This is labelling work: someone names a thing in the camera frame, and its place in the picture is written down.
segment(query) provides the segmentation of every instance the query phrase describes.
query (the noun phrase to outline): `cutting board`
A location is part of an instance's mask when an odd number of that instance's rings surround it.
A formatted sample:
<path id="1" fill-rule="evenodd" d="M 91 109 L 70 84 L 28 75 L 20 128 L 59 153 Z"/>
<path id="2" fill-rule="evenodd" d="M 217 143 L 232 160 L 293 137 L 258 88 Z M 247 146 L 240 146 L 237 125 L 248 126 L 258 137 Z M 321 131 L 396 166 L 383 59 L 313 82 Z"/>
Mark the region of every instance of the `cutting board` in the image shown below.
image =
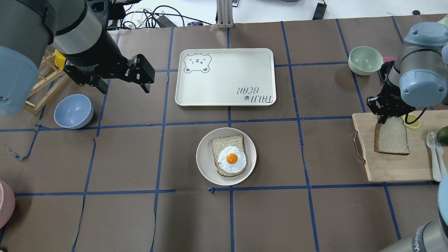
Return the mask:
<path id="1" fill-rule="evenodd" d="M 420 118 L 419 129 L 406 128 L 410 154 L 407 156 L 382 154 L 374 151 L 375 124 L 377 116 L 372 113 L 352 115 L 355 130 L 358 131 L 362 157 L 370 182 L 403 182 L 433 180 L 431 151 L 426 146 L 429 132 L 437 133 L 448 126 L 448 110 L 427 110 Z M 445 166 L 448 166 L 448 147 L 444 146 Z"/>

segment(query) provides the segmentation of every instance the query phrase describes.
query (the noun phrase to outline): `fork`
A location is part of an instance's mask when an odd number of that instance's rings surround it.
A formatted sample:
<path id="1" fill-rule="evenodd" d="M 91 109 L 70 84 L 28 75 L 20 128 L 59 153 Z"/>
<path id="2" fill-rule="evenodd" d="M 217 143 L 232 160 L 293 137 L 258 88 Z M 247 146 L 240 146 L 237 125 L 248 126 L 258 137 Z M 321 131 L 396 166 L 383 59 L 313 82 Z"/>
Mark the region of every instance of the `fork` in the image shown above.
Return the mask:
<path id="1" fill-rule="evenodd" d="M 432 132 L 432 137 L 435 138 L 436 134 L 434 132 Z M 439 168 L 440 168 L 440 175 L 442 175 L 442 177 L 447 174 L 447 169 L 445 168 L 445 162 L 443 159 L 443 154 L 444 154 L 444 148 L 442 147 L 442 145 L 437 141 L 437 138 L 435 138 L 436 141 L 434 141 L 435 143 L 435 152 L 437 153 L 437 160 L 439 161 Z"/>
<path id="2" fill-rule="evenodd" d="M 442 175 L 440 174 L 439 161 L 437 160 L 437 154 L 435 150 L 435 138 L 432 132 L 428 133 L 428 137 L 426 139 L 426 144 L 431 149 L 432 156 L 432 177 L 435 181 L 440 182 L 442 180 Z"/>

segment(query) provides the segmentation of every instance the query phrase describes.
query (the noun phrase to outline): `cutting board handle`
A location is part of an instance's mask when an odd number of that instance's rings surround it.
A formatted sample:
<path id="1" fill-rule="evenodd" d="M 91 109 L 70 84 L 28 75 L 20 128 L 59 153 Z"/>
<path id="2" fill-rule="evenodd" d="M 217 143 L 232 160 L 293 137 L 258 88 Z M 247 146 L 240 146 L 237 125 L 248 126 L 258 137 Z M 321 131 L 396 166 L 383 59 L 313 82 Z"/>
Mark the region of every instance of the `cutting board handle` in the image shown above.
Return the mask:
<path id="1" fill-rule="evenodd" d="M 359 154 L 358 146 L 356 145 L 356 139 L 358 139 L 359 141 L 358 131 L 355 131 L 355 136 L 353 137 L 353 143 L 355 144 L 356 154 L 358 154 L 358 157 L 361 158 L 362 163 L 365 164 L 366 160 Z"/>

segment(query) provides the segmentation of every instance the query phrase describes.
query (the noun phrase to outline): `white round plate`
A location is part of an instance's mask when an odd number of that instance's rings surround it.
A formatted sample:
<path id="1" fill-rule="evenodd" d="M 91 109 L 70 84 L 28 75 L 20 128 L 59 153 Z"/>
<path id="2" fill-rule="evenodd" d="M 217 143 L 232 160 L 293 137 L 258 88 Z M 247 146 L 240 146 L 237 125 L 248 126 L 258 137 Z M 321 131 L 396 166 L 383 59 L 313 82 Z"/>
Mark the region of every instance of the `white round plate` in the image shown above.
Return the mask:
<path id="1" fill-rule="evenodd" d="M 246 169 L 244 172 L 235 177 L 224 177 L 218 174 L 216 171 L 215 161 L 213 160 L 213 150 L 211 148 L 211 140 L 218 137 L 243 135 L 244 136 L 244 148 L 246 149 Z M 236 185 L 245 180 L 252 173 L 257 160 L 257 150 L 255 149 L 254 142 L 241 130 L 234 128 L 219 128 L 208 133 L 198 145 L 196 151 L 196 163 L 198 164 L 199 171 L 210 182 L 220 186 Z"/>

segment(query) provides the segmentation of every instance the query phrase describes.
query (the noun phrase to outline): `pink bowl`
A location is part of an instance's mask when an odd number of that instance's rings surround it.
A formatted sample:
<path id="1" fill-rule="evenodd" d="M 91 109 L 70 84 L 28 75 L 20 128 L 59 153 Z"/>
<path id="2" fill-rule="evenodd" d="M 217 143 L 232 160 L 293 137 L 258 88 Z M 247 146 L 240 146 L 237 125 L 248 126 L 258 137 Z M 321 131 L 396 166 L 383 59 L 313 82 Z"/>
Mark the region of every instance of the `pink bowl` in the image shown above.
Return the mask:
<path id="1" fill-rule="evenodd" d="M 11 218 L 15 206 L 16 198 L 13 190 L 0 180 L 0 228 Z"/>

